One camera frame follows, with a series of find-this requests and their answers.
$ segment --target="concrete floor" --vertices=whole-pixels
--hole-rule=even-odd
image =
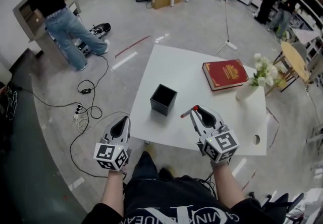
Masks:
[[[205,54],[214,54],[227,40],[225,4],[219,0],[190,0],[181,2],[173,8],[159,10],[147,9],[145,3],[135,0],[79,0],[82,20],[87,28],[92,24],[109,22],[112,26],[107,38],[111,42],[109,53],[105,56],[110,67],[133,52],[138,54],[114,71],[108,71],[96,89],[94,105],[99,106],[103,115],[114,111],[130,112],[137,89],[155,45],[154,40],[169,34],[159,44],[192,50]],[[257,52],[267,56],[271,61],[280,52],[280,45],[252,17],[252,8],[237,0],[227,3],[230,41],[237,51],[224,48],[217,56],[224,59],[240,59],[243,64],[253,67],[253,55]],[[115,59],[115,55],[138,40],[152,35],[141,43],[127,50]],[[96,82],[106,69],[105,61],[92,56],[83,72],[71,69],[58,71],[43,56],[32,73],[33,88],[47,103],[59,105],[78,101],[89,107],[93,94],[82,95],[77,92],[77,84],[89,79]],[[84,83],[80,87],[91,87]],[[322,89],[312,85],[309,89],[320,120],[323,119]],[[75,106],[50,108],[39,103],[36,108],[40,126],[61,175],[67,185],[83,178],[84,182],[73,189],[73,194],[81,205],[90,211],[102,195],[104,178],[94,178],[78,171],[72,164],[69,146],[79,134],[73,121]],[[297,80],[284,93],[272,92],[266,98],[267,108],[277,118],[275,122],[268,117],[267,156],[237,156],[230,163],[234,170],[243,158],[247,162],[236,174],[236,178],[246,193],[255,191],[260,201],[265,194],[276,191],[275,198],[289,192],[291,198],[311,188],[320,188],[322,179],[314,179],[310,171],[313,163],[319,162],[317,144],[306,145],[312,127],[317,125],[314,106],[307,96],[304,85]],[[89,134],[81,136],[73,145],[72,154],[77,164],[95,175],[106,175],[95,160],[92,159],[95,143],[98,142],[105,127],[118,113],[102,120]],[[93,126],[97,120],[91,119]],[[133,149],[130,164],[127,166],[130,179],[133,166],[143,150],[143,143],[131,139]],[[157,167],[171,165],[178,176],[190,175],[206,178],[211,172],[209,160],[201,157],[197,151],[172,148],[154,144]]]

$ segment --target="jeans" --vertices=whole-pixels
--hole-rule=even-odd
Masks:
[[[171,172],[169,172],[167,169],[162,168],[159,173],[157,171],[157,168],[152,161],[149,153],[147,151],[144,151],[140,157],[140,160],[135,166],[135,169],[132,174],[132,178],[130,180],[138,180],[138,179],[169,179],[173,180],[175,179]]]
[[[273,20],[270,22],[268,28],[273,30],[276,26],[280,26],[280,29],[277,33],[277,37],[281,39],[283,37],[284,32],[287,30],[289,22],[291,21],[292,14],[283,9],[279,9],[276,13]]]
[[[45,19],[49,33],[57,40],[67,54],[69,63],[80,70],[85,67],[87,60],[83,53],[74,45],[68,33],[75,35],[86,43],[94,54],[101,55],[107,48],[107,43],[95,37],[67,8],[59,11],[55,16]]]

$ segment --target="red book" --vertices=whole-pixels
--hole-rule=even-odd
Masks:
[[[241,86],[249,80],[240,60],[204,63],[203,70],[213,91]]]

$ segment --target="power adapter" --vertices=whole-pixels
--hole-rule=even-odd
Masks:
[[[91,89],[83,89],[81,91],[82,94],[88,94],[88,93],[91,93]]]

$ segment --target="round wooden table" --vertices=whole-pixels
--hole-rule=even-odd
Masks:
[[[301,55],[299,54],[299,52],[288,42],[282,42],[281,48],[282,48],[282,52],[279,55],[279,59],[274,61],[273,65],[277,64],[278,62],[285,61],[285,63],[290,65],[290,68],[287,70],[287,72],[280,74],[280,77],[287,82],[291,80],[294,77],[294,73],[296,73],[305,83],[307,83],[309,80],[309,71],[307,70],[306,63],[304,59],[301,57]],[[277,83],[274,84],[267,91],[266,95],[272,92],[277,86],[278,86]]]

